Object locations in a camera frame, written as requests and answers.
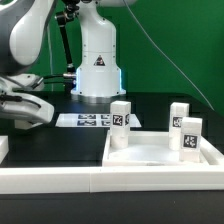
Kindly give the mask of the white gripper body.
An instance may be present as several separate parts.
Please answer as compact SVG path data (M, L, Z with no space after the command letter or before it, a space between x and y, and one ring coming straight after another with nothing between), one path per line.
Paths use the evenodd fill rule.
M28 91L40 90L43 79L34 74L0 75L0 118L49 123L54 107Z

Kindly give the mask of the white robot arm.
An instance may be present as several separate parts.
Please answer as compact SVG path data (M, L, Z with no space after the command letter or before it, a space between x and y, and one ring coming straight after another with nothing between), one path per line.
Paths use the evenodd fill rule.
M43 79L29 74L51 18L60 29L67 61L63 74L71 94L90 102L123 95L116 64L116 28L98 7L123 7L137 0L0 0L0 118L18 126L49 123L54 107L31 94Z

